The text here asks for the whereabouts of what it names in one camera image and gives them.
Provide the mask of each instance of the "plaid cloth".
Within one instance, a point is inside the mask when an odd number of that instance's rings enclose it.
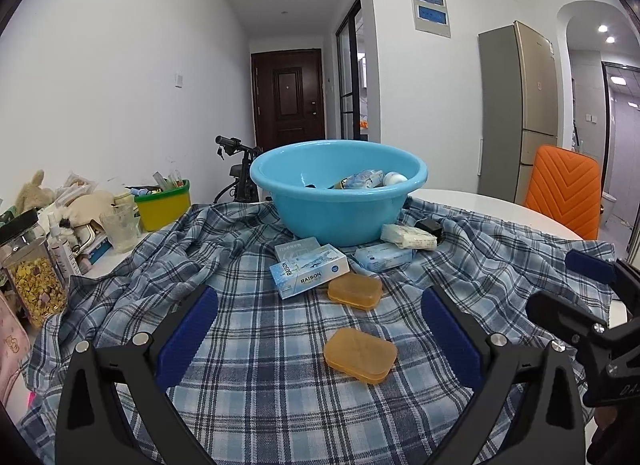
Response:
[[[422,291],[439,283],[489,333],[545,345],[551,337],[527,320],[527,298],[547,289],[608,319],[610,289],[567,274],[563,260],[570,249],[604,259],[613,254],[607,243],[567,241],[419,200],[399,223],[422,217],[442,223],[444,241],[379,274],[385,290],[379,305],[358,311],[333,303],[326,286],[280,300],[269,272],[273,246],[293,236],[273,204],[193,206],[109,275],[74,279],[69,308],[47,320],[24,363],[37,397],[19,424],[21,434],[52,464],[58,402],[75,344],[119,345],[138,331],[153,331],[177,301],[207,283],[219,294],[218,318],[181,385],[167,394],[217,463],[421,465],[471,398],[422,320]],[[325,364],[324,344],[345,326],[398,347],[382,384],[363,384]],[[580,366],[575,371],[582,377]],[[127,389],[119,392],[142,450],[158,459]],[[514,387],[480,458],[497,451],[520,394]]]

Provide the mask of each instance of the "blue plastic basin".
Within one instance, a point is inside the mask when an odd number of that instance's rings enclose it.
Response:
[[[364,169],[397,171],[402,184],[373,189],[329,189]],[[427,166],[398,148],[359,140],[316,140],[276,148],[251,165],[252,180],[271,193],[287,229],[320,244],[348,247],[380,238],[395,223],[407,194],[427,180]]]

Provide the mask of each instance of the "orange chair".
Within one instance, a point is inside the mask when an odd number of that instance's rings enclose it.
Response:
[[[600,168],[593,158],[556,146],[538,148],[525,207],[582,239],[597,239],[601,195]]]

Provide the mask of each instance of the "toilet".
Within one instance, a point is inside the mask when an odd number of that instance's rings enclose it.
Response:
[[[600,226],[604,227],[609,216],[611,216],[611,213],[613,212],[613,206],[616,204],[616,199],[607,192],[603,192],[600,203],[602,204],[603,209],[602,214],[600,215]]]

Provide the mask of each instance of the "white table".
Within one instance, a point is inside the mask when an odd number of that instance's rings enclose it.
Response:
[[[411,196],[420,198],[420,200],[449,205],[480,214],[487,214],[488,216],[494,216],[501,220],[518,223],[520,225],[526,225],[532,229],[546,232],[559,238],[582,239],[572,230],[569,230],[564,225],[539,212],[516,205],[515,203],[498,200],[497,198],[490,198],[489,196],[472,194],[470,192],[461,192],[459,190],[442,189],[418,189],[413,191]]]
[[[479,194],[472,194],[469,192],[440,189],[418,189],[412,192],[411,196],[421,200],[430,201],[432,203],[449,205],[459,209],[494,216],[513,223],[527,225],[542,232],[558,236],[559,238],[581,239],[576,233],[547,216],[532,211],[531,209],[527,209],[526,207],[498,200],[496,198],[489,198],[488,196],[480,196]],[[129,254],[130,252],[127,252],[126,254],[116,254],[113,252],[113,249],[110,249],[96,262],[93,268],[86,274],[86,277],[96,279],[102,275],[106,275]],[[613,301],[609,317],[609,325],[616,326],[624,322],[626,322],[626,311],[624,305],[619,301]],[[6,408],[13,421],[17,421],[26,413],[27,397],[27,388],[24,385],[22,377],[19,377],[11,391]],[[595,430],[594,426],[594,421],[591,420],[590,424],[586,428],[587,445],[591,441],[591,436]]]

